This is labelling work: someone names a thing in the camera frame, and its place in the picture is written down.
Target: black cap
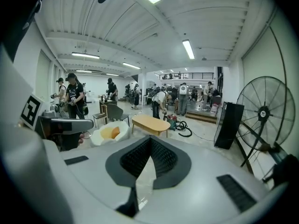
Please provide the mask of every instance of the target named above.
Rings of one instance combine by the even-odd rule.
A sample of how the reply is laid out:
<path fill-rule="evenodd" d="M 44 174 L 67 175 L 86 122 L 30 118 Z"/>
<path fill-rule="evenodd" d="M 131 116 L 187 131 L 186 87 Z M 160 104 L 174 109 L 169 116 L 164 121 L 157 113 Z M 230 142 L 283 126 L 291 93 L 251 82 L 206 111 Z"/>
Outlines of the black cap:
<path fill-rule="evenodd" d="M 56 82 L 60 82 L 60 81 L 64 81 L 64 79 L 62 77 L 60 77 Z"/>
<path fill-rule="evenodd" d="M 74 73 L 70 73 L 70 74 L 67 75 L 67 77 L 68 77 L 68 78 L 75 78 L 76 75 L 75 75 Z"/>

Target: railing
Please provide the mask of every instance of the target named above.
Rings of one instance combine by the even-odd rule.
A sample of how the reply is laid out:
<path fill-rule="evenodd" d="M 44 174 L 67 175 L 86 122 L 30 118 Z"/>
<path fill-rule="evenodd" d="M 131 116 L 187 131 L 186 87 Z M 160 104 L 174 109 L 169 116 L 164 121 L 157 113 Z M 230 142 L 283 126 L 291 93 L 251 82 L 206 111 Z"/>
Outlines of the railing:
<path fill-rule="evenodd" d="M 170 73 L 159 75 L 155 73 L 160 80 L 177 80 L 177 79 L 210 79 L 214 80 L 212 72 L 195 72 L 195 73 Z"/>

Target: fan guard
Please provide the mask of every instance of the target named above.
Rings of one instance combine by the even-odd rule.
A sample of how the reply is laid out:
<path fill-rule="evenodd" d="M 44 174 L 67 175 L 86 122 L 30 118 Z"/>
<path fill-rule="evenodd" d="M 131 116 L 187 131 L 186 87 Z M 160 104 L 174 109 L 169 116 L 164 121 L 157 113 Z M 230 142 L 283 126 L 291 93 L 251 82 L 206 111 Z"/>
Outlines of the fan guard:
<path fill-rule="evenodd" d="M 240 137 L 250 147 L 259 139 L 254 147 L 256 150 L 263 150 L 264 142 L 271 147 L 274 147 L 274 144 L 281 145 L 293 128 L 293 96 L 285 84 L 274 77 L 265 76 L 250 81 L 240 93 L 237 104 L 244 105 L 238 130 Z"/>

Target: oval wooden table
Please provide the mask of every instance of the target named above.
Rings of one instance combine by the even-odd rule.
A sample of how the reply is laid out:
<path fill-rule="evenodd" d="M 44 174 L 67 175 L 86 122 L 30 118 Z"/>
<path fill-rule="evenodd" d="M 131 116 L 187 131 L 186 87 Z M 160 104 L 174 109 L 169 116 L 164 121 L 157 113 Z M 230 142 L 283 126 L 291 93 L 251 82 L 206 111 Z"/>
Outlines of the oval wooden table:
<path fill-rule="evenodd" d="M 156 136 L 159 136 L 161 132 L 166 130 L 166 137 L 168 137 L 168 129 L 170 127 L 170 123 L 163 121 L 161 119 L 156 119 L 149 115 L 136 115 L 132 118 L 132 133 L 134 131 L 134 126 L 138 126 L 141 129 L 144 129 L 147 132 L 150 132 Z"/>

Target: black speaker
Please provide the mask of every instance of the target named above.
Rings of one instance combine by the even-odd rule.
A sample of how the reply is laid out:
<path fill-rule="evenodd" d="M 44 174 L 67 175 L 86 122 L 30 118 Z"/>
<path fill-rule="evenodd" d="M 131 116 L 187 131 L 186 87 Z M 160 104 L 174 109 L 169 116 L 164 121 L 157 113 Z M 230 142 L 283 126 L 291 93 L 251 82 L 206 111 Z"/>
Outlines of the black speaker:
<path fill-rule="evenodd" d="M 237 105 L 230 102 L 223 103 L 221 117 L 214 136 L 215 147 L 230 149 L 235 135 L 237 134 L 243 111 L 243 105 Z"/>

